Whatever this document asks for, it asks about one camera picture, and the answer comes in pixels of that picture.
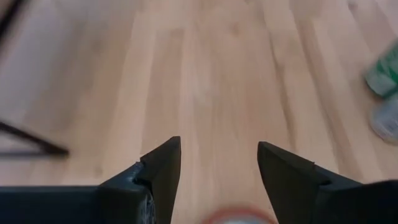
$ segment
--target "green and white object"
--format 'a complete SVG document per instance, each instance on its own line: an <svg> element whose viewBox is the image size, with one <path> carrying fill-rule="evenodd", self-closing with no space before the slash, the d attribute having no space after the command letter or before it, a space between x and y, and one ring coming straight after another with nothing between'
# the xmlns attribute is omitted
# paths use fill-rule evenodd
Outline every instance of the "green and white object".
<svg viewBox="0 0 398 224"><path fill-rule="evenodd" d="M370 89L383 98L398 93L398 41L365 74Z"/></svg>

